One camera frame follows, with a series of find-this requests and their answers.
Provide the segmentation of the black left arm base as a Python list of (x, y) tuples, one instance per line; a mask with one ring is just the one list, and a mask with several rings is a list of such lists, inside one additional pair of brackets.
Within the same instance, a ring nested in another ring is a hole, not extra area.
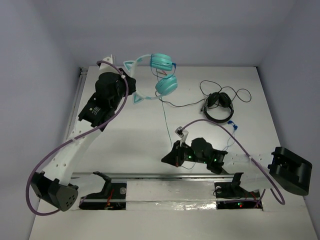
[(102, 189), (80, 199), (81, 210), (126, 210), (127, 182), (112, 182), (104, 173), (95, 171), (94, 176), (104, 180)]

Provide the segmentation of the teal cat-ear headphones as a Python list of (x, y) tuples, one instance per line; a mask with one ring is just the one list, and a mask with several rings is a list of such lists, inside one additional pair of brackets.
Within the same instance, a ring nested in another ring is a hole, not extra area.
[(153, 76), (157, 78), (155, 85), (155, 96), (148, 96), (141, 93), (138, 89), (132, 94), (133, 104), (138, 104), (143, 100), (158, 100), (168, 96), (178, 88), (178, 79), (175, 76), (177, 64), (172, 58), (162, 53), (145, 54), (136, 60), (127, 60), (123, 62), (128, 75), (134, 78), (137, 66), (146, 58), (149, 58), (149, 68)]

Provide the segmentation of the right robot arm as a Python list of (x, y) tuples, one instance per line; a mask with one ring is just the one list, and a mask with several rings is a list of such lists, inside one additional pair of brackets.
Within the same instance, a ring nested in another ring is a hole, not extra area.
[(214, 149), (204, 138), (198, 137), (187, 145), (177, 140), (161, 162), (181, 167), (184, 162), (205, 164), (216, 175), (234, 175), (231, 192), (238, 197), (259, 189), (280, 186), (287, 192), (309, 194), (312, 164), (285, 147), (277, 146), (266, 154), (239, 154)]

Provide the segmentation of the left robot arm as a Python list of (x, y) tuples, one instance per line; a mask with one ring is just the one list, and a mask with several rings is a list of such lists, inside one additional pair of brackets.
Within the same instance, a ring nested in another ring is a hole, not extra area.
[(48, 153), (31, 171), (25, 190), (28, 208), (38, 216), (78, 209), (89, 195), (110, 197), (112, 180), (100, 171), (72, 178), (73, 172), (93, 141), (122, 111), (136, 92), (133, 70), (101, 68), (95, 92), (78, 115), (89, 125), (74, 128), (66, 142)]

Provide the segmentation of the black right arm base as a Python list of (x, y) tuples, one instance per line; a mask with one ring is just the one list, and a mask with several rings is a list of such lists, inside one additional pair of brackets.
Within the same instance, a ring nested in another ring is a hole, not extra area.
[(240, 187), (243, 173), (235, 173), (232, 181), (215, 182), (212, 195), (218, 210), (263, 209), (260, 192), (247, 191)]

